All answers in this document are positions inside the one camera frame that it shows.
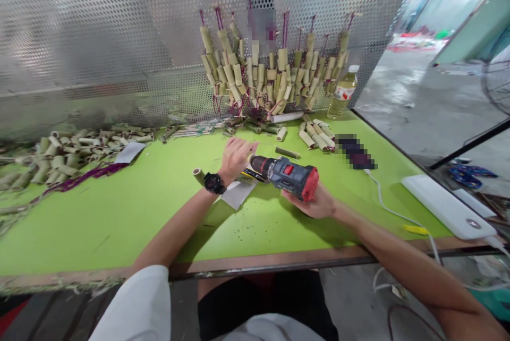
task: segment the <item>cordless drill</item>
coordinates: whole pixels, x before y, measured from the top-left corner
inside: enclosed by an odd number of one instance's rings
[[[280,159],[252,156],[249,160],[251,167],[269,180],[278,189],[284,189],[307,202],[313,199],[319,173],[313,166],[300,166],[285,157]]]

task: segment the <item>mobile phone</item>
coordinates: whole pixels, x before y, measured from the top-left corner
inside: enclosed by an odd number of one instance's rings
[[[338,149],[345,154],[354,169],[375,169],[376,163],[367,153],[355,134],[338,134],[335,136]]]

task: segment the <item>paper sheet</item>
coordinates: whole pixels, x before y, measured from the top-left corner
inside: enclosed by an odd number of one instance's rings
[[[143,150],[146,145],[144,143],[128,143],[115,159],[114,163],[131,163],[131,161]]]
[[[234,181],[227,187],[227,191],[222,195],[222,199],[236,211],[253,191],[258,182],[253,184]]]

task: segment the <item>charging cable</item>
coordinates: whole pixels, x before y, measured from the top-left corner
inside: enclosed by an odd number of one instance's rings
[[[386,207],[384,205],[384,202],[383,202],[383,195],[381,193],[381,184],[379,183],[379,181],[377,179],[375,179],[373,176],[372,176],[372,172],[370,172],[369,169],[365,168],[364,169],[365,173],[370,177],[370,179],[372,179],[376,184],[377,184],[377,191],[378,191],[378,194],[379,194],[379,203],[381,203],[381,206],[388,212],[390,212],[391,214],[393,215],[396,215],[402,219],[405,219],[407,221],[410,221],[411,223],[413,224],[416,224],[417,226],[425,229],[425,231],[427,232],[428,236],[429,236],[429,240],[430,240],[430,244],[432,245],[432,250],[434,252],[434,257],[436,259],[436,261],[441,264],[441,259],[439,258],[439,254],[437,252],[437,247],[436,247],[436,242],[434,241],[434,238],[432,237],[432,235],[430,234],[430,232],[424,227],[422,226],[420,223],[418,223],[417,221],[413,220],[413,219],[409,219],[395,211],[392,211],[390,210],[388,207]],[[505,249],[504,245],[502,242],[500,242],[498,239],[496,239],[494,236],[490,236],[490,237],[486,237],[484,239],[489,245],[491,245],[493,248],[501,251],[504,255],[506,255],[509,259],[510,259],[510,253]],[[510,269],[510,267],[504,263],[503,261],[501,261],[501,263],[507,268],[507,269]],[[373,291],[374,292],[377,292],[378,290],[380,289],[383,289],[383,288],[390,288],[393,286],[393,284],[381,284],[379,286],[377,286],[377,278],[379,277],[379,275],[381,274],[381,272],[384,271],[384,268],[380,268],[377,272],[376,272],[376,275],[374,276],[373,278],[373,284],[372,284],[372,288],[373,288]],[[502,289],[502,288],[507,288],[507,287],[510,287],[510,283],[504,283],[504,284],[499,284],[499,285],[493,285],[493,286],[490,286],[490,287],[476,287],[476,286],[470,286],[470,285],[466,285],[464,284],[464,286],[468,289],[472,289],[473,291],[479,291],[479,292],[491,292],[491,291],[497,291],[498,289]]]

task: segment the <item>wooden table edge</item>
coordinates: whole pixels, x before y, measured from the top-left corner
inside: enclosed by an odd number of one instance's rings
[[[473,254],[473,248],[480,253],[492,253],[495,250],[481,239],[460,240],[457,237],[446,236],[435,239],[439,254],[451,257]],[[428,240],[411,240],[409,243],[429,255],[432,249]],[[249,273],[281,271],[305,268],[326,268],[336,266],[359,265],[377,262],[362,245],[346,246],[342,248],[327,248],[312,251],[283,252],[238,258],[194,261],[190,263],[176,263],[169,268],[169,279],[180,280],[187,278],[209,278],[220,276],[235,276]],[[130,267],[95,269],[76,272],[57,272],[43,275],[0,276],[0,285],[4,289],[29,288],[38,286],[63,284],[86,284],[107,279],[126,278]]]

